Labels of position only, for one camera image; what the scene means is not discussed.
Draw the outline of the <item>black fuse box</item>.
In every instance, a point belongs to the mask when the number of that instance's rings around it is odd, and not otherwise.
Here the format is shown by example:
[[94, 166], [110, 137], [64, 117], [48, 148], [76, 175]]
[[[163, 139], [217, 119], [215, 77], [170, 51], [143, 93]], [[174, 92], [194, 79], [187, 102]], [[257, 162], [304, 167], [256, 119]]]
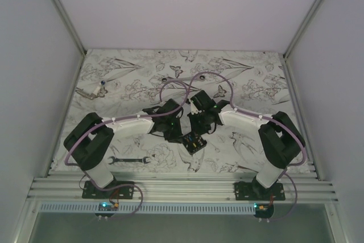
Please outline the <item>black fuse box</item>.
[[189, 155], [194, 155], [207, 146], [207, 141], [195, 132], [182, 136], [179, 142], [184, 146]]

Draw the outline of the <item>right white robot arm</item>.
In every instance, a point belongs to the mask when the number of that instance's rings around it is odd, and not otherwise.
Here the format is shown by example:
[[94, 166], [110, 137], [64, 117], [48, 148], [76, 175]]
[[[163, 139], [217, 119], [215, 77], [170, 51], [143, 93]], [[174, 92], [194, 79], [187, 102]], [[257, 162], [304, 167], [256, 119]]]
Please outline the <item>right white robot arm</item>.
[[306, 159], [305, 141], [292, 120], [285, 112], [272, 116], [235, 108], [232, 102], [215, 102], [205, 91], [189, 99], [191, 112], [188, 114], [191, 129], [197, 135], [208, 134], [214, 126], [233, 126], [243, 130], [246, 136], [254, 134], [260, 138], [260, 145], [266, 157], [262, 169], [251, 182], [255, 198], [265, 200], [272, 194], [272, 187], [302, 153], [302, 164]]

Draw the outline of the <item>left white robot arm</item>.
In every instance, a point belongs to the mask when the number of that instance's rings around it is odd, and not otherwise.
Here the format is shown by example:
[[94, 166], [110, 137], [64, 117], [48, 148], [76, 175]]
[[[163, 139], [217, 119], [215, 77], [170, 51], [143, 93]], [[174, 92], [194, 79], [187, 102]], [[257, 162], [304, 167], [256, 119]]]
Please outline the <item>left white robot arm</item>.
[[105, 199], [117, 188], [114, 175], [104, 163], [104, 156], [115, 134], [122, 137], [149, 134], [154, 129], [167, 130], [172, 118], [178, 116], [183, 104], [170, 99], [163, 106], [149, 108], [131, 116], [102, 118], [97, 113], [87, 114], [69, 133], [63, 145], [67, 150], [64, 163], [77, 166], [90, 179], [96, 192]]

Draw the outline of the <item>silver ratchet wrench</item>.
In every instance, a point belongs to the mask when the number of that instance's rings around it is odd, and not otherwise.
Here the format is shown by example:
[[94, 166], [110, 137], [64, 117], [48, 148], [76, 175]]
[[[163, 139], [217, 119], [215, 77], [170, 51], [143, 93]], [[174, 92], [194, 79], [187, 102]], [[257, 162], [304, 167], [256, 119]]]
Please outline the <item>silver ratchet wrench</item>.
[[[163, 83], [167, 83], [170, 82], [172, 80], [177, 80], [177, 81], [191, 81], [193, 79], [193, 77], [182, 77], [182, 78], [172, 78], [172, 77], [162, 77], [161, 81]], [[205, 81], [206, 77], [204, 75], [199, 75], [195, 78], [196, 81]]]

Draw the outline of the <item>floral patterned table mat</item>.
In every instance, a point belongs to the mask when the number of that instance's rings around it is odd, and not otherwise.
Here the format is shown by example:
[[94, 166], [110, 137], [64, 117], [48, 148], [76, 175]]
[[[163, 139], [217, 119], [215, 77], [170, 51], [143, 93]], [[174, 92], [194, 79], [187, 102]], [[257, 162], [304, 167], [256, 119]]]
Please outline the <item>floral patterned table mat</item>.
[[[191, 93], [200, 90], [216, 101], [233, 100], [234, 105], [262, 114], [286, 112], [296, 118], [280, 56], [276, 52], [192, 51], [192, 50], [89, 50], [77, 87], [97, 94], [89, 100], [76, 93], [61, 138], [91, 112], [101, 117], [124, 117], [157, 106], [170, 98], [182, 102], [182, 84], [164, 85], [162, 77], [192, 77], [205, 72], [205, 81], [191, 83]], [[114, 172], [225, 173], [243, 167], [260, 170], [265, 162], [260, 139], [243, 130], [218, 126], [205, 136], [207, 146], [189, 155], [182, 145], [168, 143], [155, 135], [122, 138], [116, 134], [105, 154]], [[115, 163], [109, 157], [150, 157], [151, 163]]]

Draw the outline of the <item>black open-end wrench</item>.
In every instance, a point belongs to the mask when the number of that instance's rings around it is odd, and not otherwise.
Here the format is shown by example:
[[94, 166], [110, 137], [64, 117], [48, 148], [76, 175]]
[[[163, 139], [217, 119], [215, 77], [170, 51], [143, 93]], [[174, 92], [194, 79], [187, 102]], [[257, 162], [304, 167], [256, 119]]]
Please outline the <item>black open-end wrench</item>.
[[109, 157], [110, 162], [109, 165], [115, 164], [115, 163], [142, 163], [142, 164], [149, 164], [151, 163], [151, 159], [148, 156], [142, 157], [142, 158], [117, 158], [115, 156]]

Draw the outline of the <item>silver metal clamp tool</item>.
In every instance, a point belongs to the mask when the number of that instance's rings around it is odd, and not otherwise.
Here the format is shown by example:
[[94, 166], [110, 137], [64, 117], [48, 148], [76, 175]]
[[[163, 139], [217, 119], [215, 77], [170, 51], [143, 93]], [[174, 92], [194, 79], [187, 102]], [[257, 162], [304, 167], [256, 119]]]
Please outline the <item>silver metal clamp tool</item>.
[[83, 89], [76, 88], [76, 93], [79, 94], [81, 97], [87, 98], [89, 100], [94, 100], [97, 98], [97, 94], [94, 93], [87, 93]]

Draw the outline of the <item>left controller board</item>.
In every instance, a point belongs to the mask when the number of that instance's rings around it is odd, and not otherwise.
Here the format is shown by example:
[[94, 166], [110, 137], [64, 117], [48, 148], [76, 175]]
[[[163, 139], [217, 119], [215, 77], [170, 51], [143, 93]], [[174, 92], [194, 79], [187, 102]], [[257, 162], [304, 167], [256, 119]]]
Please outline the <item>left controller board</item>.
[[95, 215], [99, 220], [104, 219], [105, 221], [107, 221], [112, 216], [114, 216], [117, 212], [118, 212], [117, 203], [101, 202], [101, 203], [99, 203], [99, 205], [97, 207]]

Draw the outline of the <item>controller board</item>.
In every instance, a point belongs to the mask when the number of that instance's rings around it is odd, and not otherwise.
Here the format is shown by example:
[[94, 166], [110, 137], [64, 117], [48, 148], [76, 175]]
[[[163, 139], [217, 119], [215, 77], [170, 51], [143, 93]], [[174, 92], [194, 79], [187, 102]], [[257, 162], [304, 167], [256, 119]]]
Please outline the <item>controller board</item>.
[[259, 222], [266, 220], [270, 222], [274, 214], [273, 204], [254, 204], [255, 214], [254, 217], [258, 219]]
[[101, 203], [99, 203], [99, 205], [97, 207], [95, 215], [99, 220], [104, 219], [105, 221], [107, 221], [112, 216], [114, 216], [117, 212], [118, 212], [117, 203], [101, 202]]

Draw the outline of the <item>right controller board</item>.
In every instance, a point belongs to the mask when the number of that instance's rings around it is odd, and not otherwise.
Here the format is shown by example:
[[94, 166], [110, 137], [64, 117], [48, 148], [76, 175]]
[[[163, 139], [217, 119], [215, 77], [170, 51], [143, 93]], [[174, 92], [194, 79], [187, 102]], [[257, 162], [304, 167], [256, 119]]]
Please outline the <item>right controller board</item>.
[[254, 217], [258, 219], [259, 222], [266, 220], [270, 222], [274, 214], [273, 204], [254, 204], [255, 214]]

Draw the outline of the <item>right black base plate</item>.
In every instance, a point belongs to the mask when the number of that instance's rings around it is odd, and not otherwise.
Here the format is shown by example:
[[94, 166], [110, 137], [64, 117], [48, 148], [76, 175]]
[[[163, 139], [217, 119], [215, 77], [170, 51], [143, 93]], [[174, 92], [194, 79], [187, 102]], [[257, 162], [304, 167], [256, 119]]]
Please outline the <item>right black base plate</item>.
[[259, 183], [236, 182], [233, 184], [235, 199], [238, 201], [285, 201], [285, 191], [281, 183], [264, 188]]

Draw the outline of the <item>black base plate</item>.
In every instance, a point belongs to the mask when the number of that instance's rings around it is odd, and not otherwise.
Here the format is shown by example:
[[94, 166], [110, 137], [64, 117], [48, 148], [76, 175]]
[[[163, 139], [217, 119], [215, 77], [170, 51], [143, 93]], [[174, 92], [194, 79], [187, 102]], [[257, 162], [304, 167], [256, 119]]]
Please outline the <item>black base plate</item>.
[[281, 183], [264, 188], [259, 183], [236, 182], [233, 184], [235, 199], [238, 201], [285, 201], [285, 191]]
[[127, 199], [131, 200], [134, 194], [134, 182], [113, 181], [106, 188], [100, 190], [91, 181], [86, 181], [82, 191], [83, 199]]

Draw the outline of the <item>right aluminium corner post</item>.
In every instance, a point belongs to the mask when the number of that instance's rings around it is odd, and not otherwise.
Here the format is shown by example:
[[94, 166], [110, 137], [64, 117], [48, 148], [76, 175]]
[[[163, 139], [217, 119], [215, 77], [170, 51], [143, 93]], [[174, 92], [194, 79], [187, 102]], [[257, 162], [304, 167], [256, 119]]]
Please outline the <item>right aluminium corner post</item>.
[[301, 37], [305, 33], [306, 29], [310, 25], [311, 21], [314, 19], [316, 13], [318, 12], [319, 8], [321, 7], [324, 0], [314, 0], [311, 4], [310, 8], [308, 9], [304, 19], [300, 23], [297, 31], [295, 32], [291, 42], [289, 43], [285, 53], [283, 54], [283, 58], [287, 59], [289, 58], [290, 54], [295, 49], [296, 45], [300, 41]]

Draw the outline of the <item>aluminium corner post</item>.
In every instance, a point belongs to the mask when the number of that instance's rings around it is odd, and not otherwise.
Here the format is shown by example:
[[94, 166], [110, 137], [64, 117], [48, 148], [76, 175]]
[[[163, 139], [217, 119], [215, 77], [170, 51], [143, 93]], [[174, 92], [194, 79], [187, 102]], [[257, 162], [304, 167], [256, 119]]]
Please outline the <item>aluminium corner post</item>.
[[52, 4], [54, 5], [60, 19], [62, 20], [65, 28], [67, 29], [69, 35], [71, 36], [75, 46], [77, 47], [78, 51], [82, 54], [82, 55], [86, 55], [87, 50], [85, 49], [85, 47], [83, 46], [81, 39], [73, 25], [73, 23], [71, 22], [71, 19], [65, 9], [65, 7], [63, 6], [61, 0], [51, 0]]
[[310, 8], [308, 9], [304, 19], [300, 23], [297, 31], [295, 32], [291, 42], [289, 43], [285, 53], [283, 54], [283, 58], [287, 59], [289, 58], [290, 54], [295, 49], [296, 45], [300, 41], [301, 37], [305, 33], [306, 29], [310, 25], [311, 21], [314, 19], [316, 13], [318, 12], [319, 8], [321, 7], [324, 0], [314, 0], [311, 4]]

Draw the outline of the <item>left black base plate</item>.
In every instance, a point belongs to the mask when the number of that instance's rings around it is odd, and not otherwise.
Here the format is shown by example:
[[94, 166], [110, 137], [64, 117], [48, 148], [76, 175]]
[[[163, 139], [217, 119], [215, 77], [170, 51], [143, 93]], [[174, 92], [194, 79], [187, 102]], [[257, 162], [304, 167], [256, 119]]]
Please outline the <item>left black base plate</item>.
[[113, 181], [106, 188], [100, 190], [91, 181], [86, 181], [82, 191], [83, 199], [127, 199], [131, 200], [134, 194], [134, 182]]

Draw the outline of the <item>aluminium rail frame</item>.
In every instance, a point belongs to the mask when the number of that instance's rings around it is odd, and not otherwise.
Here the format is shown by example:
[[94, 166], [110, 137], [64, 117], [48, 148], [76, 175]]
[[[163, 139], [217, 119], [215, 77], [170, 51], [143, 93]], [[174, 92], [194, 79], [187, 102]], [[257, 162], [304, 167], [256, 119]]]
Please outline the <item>aluminium rail frame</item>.
[[[134, 200], [142, 195], [146, 202], [186, 203], [233, 203], [233, 184], [249, 182], [253, 172], [237, 173], [138, 173], [116, 172], [118, 180], [133, 181], [142, 193], [136, 192]], [[81, 199], [79, 182], [82, 173], [76, 171], [52, 171], [46, 178], [35, 178], [28, 192], [30, 200], [70, 201]], [[290, 204], [337, 203], [338, 197], [333, 184], [319, 180], [316, 173], [290, 174], [281, 178], [286, 199]]]

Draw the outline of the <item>left aluminium corner post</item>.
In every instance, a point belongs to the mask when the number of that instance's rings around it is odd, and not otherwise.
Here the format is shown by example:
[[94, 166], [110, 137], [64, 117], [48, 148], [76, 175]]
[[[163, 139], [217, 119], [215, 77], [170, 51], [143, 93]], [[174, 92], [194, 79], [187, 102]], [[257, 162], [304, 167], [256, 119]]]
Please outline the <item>left aluminium corner post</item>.
[[65, 9], [65, 7], [63, 6], [61, 0], [51, 0], [52, 4], [54, 5], [60, 19], [62, 20], [65, 28], [67, 29], [69, 35], [71, 36], [75, 46], [77, 47], [78, 51], [82, 54], [82, 55], [86, 55], [87, 50], [85, 49], [85, 47], [83, 46], [81, 39], [73, 25], [73, 23], [71, 22], [71, 19]]

